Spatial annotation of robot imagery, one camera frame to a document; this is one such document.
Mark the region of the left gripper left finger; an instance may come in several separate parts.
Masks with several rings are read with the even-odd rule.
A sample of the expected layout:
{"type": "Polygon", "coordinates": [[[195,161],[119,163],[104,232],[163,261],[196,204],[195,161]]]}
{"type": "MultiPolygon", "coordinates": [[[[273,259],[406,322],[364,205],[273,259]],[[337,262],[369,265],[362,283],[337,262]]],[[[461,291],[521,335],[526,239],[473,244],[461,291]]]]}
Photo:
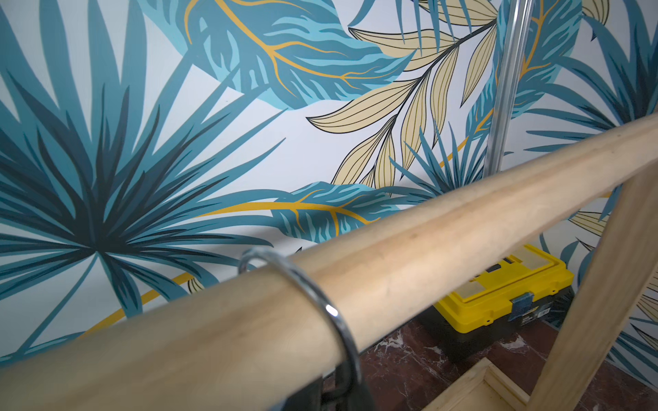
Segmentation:
{"type": "Polygon", "coordinates": [[[270,411],[321,411],[323,378],[318,378],[305,386],[284,402],[270,408],[270,411]]]}

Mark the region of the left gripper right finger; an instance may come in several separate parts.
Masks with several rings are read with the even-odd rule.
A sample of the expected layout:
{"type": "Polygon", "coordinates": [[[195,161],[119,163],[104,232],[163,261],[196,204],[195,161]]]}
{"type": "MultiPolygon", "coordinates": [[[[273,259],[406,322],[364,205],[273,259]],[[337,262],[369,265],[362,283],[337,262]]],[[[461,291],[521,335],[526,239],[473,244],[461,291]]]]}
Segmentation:
{"type": "Polygon", "coordinates": [[[346,389],[346,393],[335,402],[336,411],[375,411],[375,400],[365,383],[351,388],[348,381],[341,374],[335,377],[338,389],[346,389]]]}

